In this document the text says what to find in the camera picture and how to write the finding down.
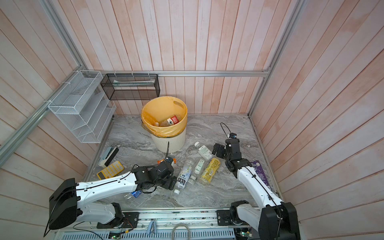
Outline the orange cap juice bottle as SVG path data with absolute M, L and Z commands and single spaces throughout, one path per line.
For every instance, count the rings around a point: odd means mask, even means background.
M 169 164 L 171 164 L 173 166 L 173 165 L 176 164 L 176 159 L 175 158 L 171 158 L 171 157 L 166 157 L 165 159 L 158 160 L 157 164 L 160 164 L 162 162 L 169 163 Z

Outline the black white label bottle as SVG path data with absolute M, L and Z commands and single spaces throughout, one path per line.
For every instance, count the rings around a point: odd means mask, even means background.
M 193 165 L 194 165 L 194 162 L 192 160 L 188 160 L 185 162 L 183 168 L 181 169 L 177 177 L 177 182 L 175 184 L 175 189 L 174 189 L 175 194 L 179 195 L 181 190 L 183 190 L 186 187 L 186 184 L 193 170 Z

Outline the red label clear bottle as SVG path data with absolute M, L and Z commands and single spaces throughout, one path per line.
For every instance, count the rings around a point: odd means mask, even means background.
M 154 126 L 155 127 L 169 127 L 169 126 L 176 125 L 179 122 L 180 122 L 179 118 L 176 115 L 173 115 L 173 116 L 167 118 L 166 120 L 162 121 L 161 123 L 155 122 Z

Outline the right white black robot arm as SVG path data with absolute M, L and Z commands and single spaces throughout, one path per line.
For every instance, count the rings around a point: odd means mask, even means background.
M 257 175 L 251 162 L 242 157 L 240 140 L 229 133 L 225 144 L 215 144 L 212 154 L 225 160 L 228 170 L 246 187 L 258 210 L 247 201 L 231 204 L 233 223 L 247 223 L 257 230 L 261 240 L 300 240 L 297 210 L 273 193 Z

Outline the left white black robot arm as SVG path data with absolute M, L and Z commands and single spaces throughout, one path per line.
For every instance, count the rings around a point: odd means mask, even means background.
M 77 183 L 65 180 L 49 198 L 47 230 L 59 230 L 77 222 L 97 222 L 103 228 L 119 227 L 124 214 L 118 203 L 97 201 L 118 194 L 141 191 L 150 194 L 158 187 L 173 190 L 177 182 L 171 163 L 136 166 L 130 172 L 110 179 Z

